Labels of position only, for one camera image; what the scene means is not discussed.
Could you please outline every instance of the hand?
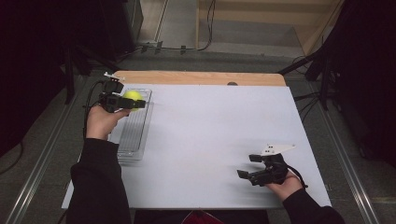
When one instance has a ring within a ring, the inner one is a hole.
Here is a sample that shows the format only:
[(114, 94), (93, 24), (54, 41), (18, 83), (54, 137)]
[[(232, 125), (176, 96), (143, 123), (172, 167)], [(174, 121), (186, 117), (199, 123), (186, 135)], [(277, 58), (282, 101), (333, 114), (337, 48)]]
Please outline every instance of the hand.
[(283, 184), (267, 184), (265, 186), (268, 189), (271, 189), (282, 202), (285, 201), (292, 193), (303, 188), (303, 185), (297, 175), (290, 171), (286, 174), (286, 179)]
[(117, 121), (127, 116), (131, 110), (122, 109), (116, 113), (108, 113), (100, 105), (90, 110), (87, 120), (87, 138), (107, 140), (107, 135), (113, 131)]

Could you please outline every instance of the metal rail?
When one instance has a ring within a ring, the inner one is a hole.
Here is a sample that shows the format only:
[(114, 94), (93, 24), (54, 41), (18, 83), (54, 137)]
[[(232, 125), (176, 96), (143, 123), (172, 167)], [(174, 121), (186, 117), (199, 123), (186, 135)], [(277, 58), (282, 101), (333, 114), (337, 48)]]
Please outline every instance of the metal rail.
[[(309, 87), (311, 88), (311, 91), (318, 91), (317, 88), (314, 87), (311, 82), (309, 82)], [(356, 200), (356, 203), (359, 209), (361, 210), (361, 215), (364, 219), (364, 222), (370, 224), (380, 223), (375, 213), (375, 210), (372, 206), (370, 198), (368, 197), (364, 189), (364, 186), (361, 183), (361, 180), (359, 179), (359, 176), (356, 173), (355, 168), (353, 167), (353, 164), (346, 153), (342, 140), (335, 129), (334, 123), (332, 122), (332, 118), (329, 115), (329, 112), (325, 111), (322, 106), (320, 106), (319, 108), (320, 108), (320, 113), (332, 137), (332, 140), (335, 143), (334, 153), (336, 154), (338, 160), (340, 161), (341, 168), (343, 169), (344, 174), (346, 176), (346, 181), (348, 182), (349, 187), (352, 190), (353, 196)]]
[(58, 120), (55, 123), (55, 126), (53, 127), (51, 134), (49, 136), (49, 139), (46, 143), (46, 145), (43, 148), (43, 151), (41, 152), (40, 157), (38, 158), (37, 162), (35, 163), (35, 167), (32, 170), (32, 173), (30, 173), (28, 179), (24, 183), (23, 187), (21, 188), (21, 192), (17, 198), (17, 201), (14, 204), (14, 207), (12, 208), (6, 223), (8, 224), (17, 224), (21, 223), (23, 216), (32, 201), (33, 197), (35, 196), (35, 191), (38, 188), (38, 185), (46, 172), (46, 169), (50, 163), (50, 158), (52, 157), (54, 153), (54, 145), (56, 143), (56, 140), (58, 139), (59, 133), (62, 130), (62, 127), (64, 126), (64, 123), (70, 114), (70, 111), (81, 93), (83, 86), (85, 85), (87, 81), (87, 78), (79, 76), (77, 83), (78, 83), (78, 91), (71, 100), (69, 105), (65, 105), (64, 109), (59, 116)]

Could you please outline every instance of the wooden table edge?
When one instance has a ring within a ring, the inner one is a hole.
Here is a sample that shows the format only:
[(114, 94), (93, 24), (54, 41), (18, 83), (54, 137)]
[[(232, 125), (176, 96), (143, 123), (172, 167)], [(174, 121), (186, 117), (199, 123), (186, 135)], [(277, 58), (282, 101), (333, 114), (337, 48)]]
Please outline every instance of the wooden table edge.
[(124, 84), (286, 86), (280, 74), (179, 72), (179, 71), (118, 71), (114, 74)]

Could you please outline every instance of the red object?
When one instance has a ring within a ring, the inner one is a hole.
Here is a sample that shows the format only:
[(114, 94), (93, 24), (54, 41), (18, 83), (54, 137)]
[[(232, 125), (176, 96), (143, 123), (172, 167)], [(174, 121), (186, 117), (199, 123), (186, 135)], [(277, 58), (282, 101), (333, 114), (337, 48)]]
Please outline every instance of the red object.
[(204, 211), (192, 211), (181, 224), (224, 224), (222, 221)]

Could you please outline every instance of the black jacket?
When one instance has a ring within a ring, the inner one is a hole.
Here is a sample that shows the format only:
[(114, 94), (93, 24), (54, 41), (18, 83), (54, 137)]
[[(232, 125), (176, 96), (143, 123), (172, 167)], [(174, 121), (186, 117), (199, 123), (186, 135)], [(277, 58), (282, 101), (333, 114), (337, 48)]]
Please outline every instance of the black jacket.
[[(86, 139), (79, 162), (71, 168), (74, 192), (67, 223), (131, 223), (117, 159), (118, 145)], [(291, 223), (345, 223), (330, 206), (320, 207), (304, 189), (283, 202)]]

